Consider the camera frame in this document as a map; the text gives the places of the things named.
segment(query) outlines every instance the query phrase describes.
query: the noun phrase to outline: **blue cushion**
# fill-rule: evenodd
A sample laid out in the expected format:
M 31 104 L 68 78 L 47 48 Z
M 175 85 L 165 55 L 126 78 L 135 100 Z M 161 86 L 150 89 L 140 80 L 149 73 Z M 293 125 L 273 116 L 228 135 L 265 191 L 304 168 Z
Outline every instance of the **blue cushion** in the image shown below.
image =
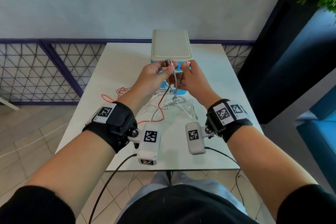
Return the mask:
M 319 120 L 336 121 L 336 86 L 310 108 Z
M 309 120 L 296 129 L 336 193 L 336 121 Z

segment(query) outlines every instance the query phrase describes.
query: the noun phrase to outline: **plastic storage box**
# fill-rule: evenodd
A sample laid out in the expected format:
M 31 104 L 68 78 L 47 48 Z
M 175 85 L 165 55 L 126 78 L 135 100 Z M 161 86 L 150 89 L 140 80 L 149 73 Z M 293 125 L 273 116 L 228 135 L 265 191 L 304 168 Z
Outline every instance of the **plastic storage box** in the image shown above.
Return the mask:
M 175 72 L 180 73 L 181 64 L 185 61 L 192 60 L 188 33 L 186 30 L 162 29 L 153 30 L 151 62 L 161 60 L 174 60 L 178 62 Z M 163 82 L 161 89 L 167 89 L 166 82 Z M 185 90 L 178 90 L 178 95 L 186 94 Z

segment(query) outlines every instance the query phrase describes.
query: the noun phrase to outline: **person's lap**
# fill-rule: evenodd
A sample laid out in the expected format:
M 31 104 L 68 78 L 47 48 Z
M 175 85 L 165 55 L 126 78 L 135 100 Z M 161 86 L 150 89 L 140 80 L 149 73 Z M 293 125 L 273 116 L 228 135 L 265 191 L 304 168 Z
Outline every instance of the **person's lap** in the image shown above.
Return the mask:
M 238 210 L 240 210 L 241 212 L 247 215 L 244 206 L 223 185 L 221 185 L 219 182 L 215 180 L 211 180 L 211 179 L 194 180 L 188 177 L 188 175 L 186 175 L 185 173 L 181 171 L 176 171 L 176 172 L 173 172 L 172 174 L 172 179 L 171 179 L 171 184 L 170 184 L 167 178 L 166 172 L 157 172 L 155 176 L 153 177 L 152 181 L 150 182 L 150 184 L 147 184 L 143 186 L 141 189 L 139 189 L 138 192 L 136 192 L 136 194 L 128 201 L 124 209 L 121 210 L 121 213 L 115 220 L 115 223 L 120 219 L 120 217 L 125 212 L 125 210 L 130 205 L 132 205 L 135 201 L 137 201 L 139 198 L 147 195 L 148 193 L 152 191 L 166 188 L 169 186 L 178 185 L 178 184 L 186 184 L 186 185 L 195 186 L 204 191 L 207 191 L 207 192 L 216 194 L 220 197 L 223 197 L 226 200 L 230 201 L 235 207 L 237 207 Z

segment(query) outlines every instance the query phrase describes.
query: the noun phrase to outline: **black shirt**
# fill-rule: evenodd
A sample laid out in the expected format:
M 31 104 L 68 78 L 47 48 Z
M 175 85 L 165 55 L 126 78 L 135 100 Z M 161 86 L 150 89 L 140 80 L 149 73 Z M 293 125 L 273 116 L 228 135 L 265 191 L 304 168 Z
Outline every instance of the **black shirt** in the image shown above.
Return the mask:
M 335 222 L 336 199 L 319 185 L 292 192 L 278 210 L 277 223 Z M 70 207 L 52 191 L 19 188 L 0 208 L 0 223 L 75 223 Z M 118 224 L 256 223 L 226 199 L 190 185 L 159 189 L 141 197 Z

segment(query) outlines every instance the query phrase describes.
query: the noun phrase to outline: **forearm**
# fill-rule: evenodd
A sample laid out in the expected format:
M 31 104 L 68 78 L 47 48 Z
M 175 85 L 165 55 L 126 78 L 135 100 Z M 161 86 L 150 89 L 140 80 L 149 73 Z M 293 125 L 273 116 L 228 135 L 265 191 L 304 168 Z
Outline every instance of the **forearm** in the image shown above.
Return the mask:
M 228 148 L 276 219 L 280 204 L 296 189 L 317 182 L 253 126 L 238 129 Z
M 34 173 L 27 185 L 52 190 L 78 217 L 114 155 L 107 142 L 84 131 Z

